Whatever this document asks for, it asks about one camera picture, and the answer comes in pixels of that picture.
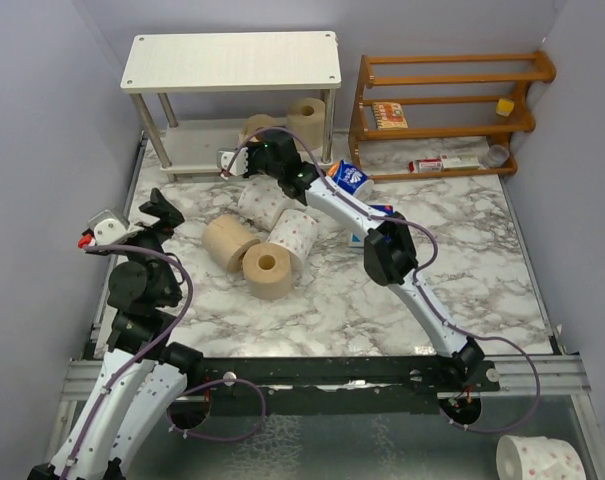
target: gray wall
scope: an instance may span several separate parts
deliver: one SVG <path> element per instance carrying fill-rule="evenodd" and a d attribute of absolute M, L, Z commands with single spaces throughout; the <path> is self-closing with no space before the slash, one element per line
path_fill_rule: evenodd
<path fill-rule="evenodd" d="M 605 433 L 605 0 L 570 0 L 544 49 L 558 76 L 508 182 L 554 324 L 579 349 Z"/>
<path fill-rule="evenodd" d="M 0 2 L 0 478 L 42 462 L 105 260 L 77 247 L 123 201 L 140 127 L 69 0 Z"/>
<path fill-rule="evenodd" d="M 141 33 L 334 30 L 342 88 L 336 125 L 348 127 L 360 56 L 527 52 L 539 48 L 565 0 L 78 0 L 126 63 Z M 282 114 L 299 94 L 173 96 L 183 117 Z M 150 107 L 161 117 L 155 99 Z"/>

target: brown kraft paper roll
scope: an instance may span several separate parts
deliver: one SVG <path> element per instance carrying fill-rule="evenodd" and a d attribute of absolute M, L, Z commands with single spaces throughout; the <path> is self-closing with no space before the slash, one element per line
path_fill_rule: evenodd
<path fill-rule="evenodd" d="M 264 300 L 284 297 L 293 284 L 289 251 L 273 243 L 249 248 L 242 264 L 251 295 Z"/>
<path fill-rule="evenodd" d="M 302 137 L 311 150 L 322 146 L 325 108 L 322 100 L 309 97 L 293 102 L 287 112 L 287 127 Z M 300 151 L 304 150 L 297 140 L 295 146 Z"/>
<path fill-rule="evenodd" d="M 260 239 L 249 232 L 231 215 L 222 215 L 207 225 L 202 246 L 215 263 L 229 273 L 242 269 L 242 258 Z"/>
<path fill-rule="evenodd" d="M 247 118 L 244 126 L 242 127 L 242 131 L 240 132 L 240 136 L 238 138 L 238 145 L 244 141 L 244 139 L 250 133 L 259 130 L 264 127 L 275 127 L 278 124 L 278 121 L 271 117 L 270 115 L 266 115 L 264 113 L 258 113 L 257 115 L 253 115 L 252 117 Z M 257 142 L 258 139 L 253 137 L 251 139 L 252 142 Z"/>

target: wooden spice rack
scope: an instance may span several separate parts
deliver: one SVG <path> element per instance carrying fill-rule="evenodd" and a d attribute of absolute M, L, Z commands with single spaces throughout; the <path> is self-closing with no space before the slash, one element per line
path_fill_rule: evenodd
<path fill-rule="evenodd" d="M 428 64 L 428 63 L 489 63 L 489 62 L 522 62 L 531 64 L 527 72 L 488 73 L 465 75 L 420 75 L 407 77 L 379 77 L 374 73 L 375 65 L 398 64 Z M 424 57 L 369 57 L 362 56 L 358 85 L 353 103 L 351 127 L 349 129 L 349 149 L 351 159 L 362 168 L 359 155 L 360 142 L 408 140 L 415 138 L 447 138 L 485 136 L 490 144 L 500 144 L 509 147 L 511 135 L 514 132 L 531 132 L 535 128 L 535 119 L 526 104 L 526 95 L 533 82 L 550 83 L 556 75 L 555 66 L 542 51 L 525 54 L 495 54 L 495 55 L 447 55 Z M 474 96 L 442 96 L 417 98 L 376 98 L 365 99 L 364 89 L 381 86 L 402 85 L 445 85 L 469 83 L 504 83 L 511 82 L 515 86 L 510 95 L 474 95 Z M 499 121 L 492 125 L 455 126 L 435 128 L 408 128 L 396 130 L 371 130 L 367 125 L 365 108 L 371 108 L 374 102 L 394 102 L 400 105 L 443 105 L 470 103 L 497 103 L 501 98 L 511 99 L 515 107 L 508 117 L 498 117 Z M 373 180 L 407 180 L 434 177 L 457 177 L 467 175 L 513 175 L 518 169 L 513 155 L 499 168 L 480 170 L 463 170 L 429 173 L 397 173 L 387 175 L 372 175 Z"/>

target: shelf leg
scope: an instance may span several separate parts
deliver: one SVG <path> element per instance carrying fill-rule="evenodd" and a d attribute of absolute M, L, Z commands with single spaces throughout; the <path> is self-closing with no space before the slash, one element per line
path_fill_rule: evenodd
<path fill-rule="evenodd" d="M 175 118 L 175 113 L 173 112 L 173 107 L 171 106 L 171 102 L 169 102 L 169 96 L 166 93 L 158 93 L 158 97 L 160 97 L 160 103 L 162 104 L 162 109 L 164 110 L 166 119 L 169 122 L 169 127 L 170 128 L 177 127 L 178 119 Z"/>
<path fill-rule="evenodd" d="M 333 116 L 335 115 L 335 89 L 324 90 L 322 98 L 326 104 L 324 111 L 324 137 L 322 140 L 322 163 L 331 163 L 333 146 Z"/>
<path fill-rule="evenodd" d="M 153 148 L 155 148 L 155 151 L 158 154 L 160 164 L 164 168 L 170 167 L 171 160 L 169 160 L 169 155 L 166 153 L 166 149 L 164 148 L 164 144 L 162 143 L 162 139 L 160 138 L 160 132 L 155 126 L 155 123 L 153 123 L 153 118 L 149 113 L 149 109 L 147 108 L 146 103 L 144 103 L 142 95 L 139 93 L 133 93 L 131 94 L 131 99 L 135 104 L 135 108 L 137 108 L 138 112 L 140 113 L 140 117 L 142 118 L 142 124 L 144 125 L 144 130 L 149 136 L 149 140 L 151 141 Z M 169 177 L 170 182 L 175 182 L 175 175 L 173 175 L 172 173 L 168 173 L 167 176 Z"/>

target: marble floor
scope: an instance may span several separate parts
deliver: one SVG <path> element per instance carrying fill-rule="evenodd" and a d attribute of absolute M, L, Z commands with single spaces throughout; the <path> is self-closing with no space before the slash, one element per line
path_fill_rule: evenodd
<path fill-rule="evenodd" d="M 364 145 L 368 173 L 405 172 L 411 159 L 440 153 L 486 150 L 480 138 L 414 140 Z M 334 158 L 348 158 L 346 136 L 336 135 Z M 333 219 L 308 209 L 320 230 L 294 289 L 276 301 L 252 297 L 241 273 L 227 274 L 201 248 L 204 227 L 223 213 L 235 214 L 242 183 L 189 179 L 169 183 L 150 147 L 137 181 L 131 219 L 145 219 L 138 206 L 153 187 L 180 209 L 186 223 L 165 250 L 177 254 L 191 273 L 195 300 L 172 340 L 207 356 L 349 356 L 431 354 L 424 331 L 391 291 L 364 272 L 362 253 L 347 247 L 347 233 Z M 377 184 L 369 203 L 391 204 L 408 219 L 431 229 L 440 245 L 425 271 L 441 301 L 462 327 L 502 335 L 529 353 L 551 347 L 527 272 L 502 186 L 496 176 L 458 177 Z M 268 232 L 245 222 L 261 239 Z M 414 235 L 418 258 L 430 246 Z M 104 352 L 113 310 L 107 307 L 97 356 Z M 482 345 L 487 354 L 513 353 L 506 345 Z"/>

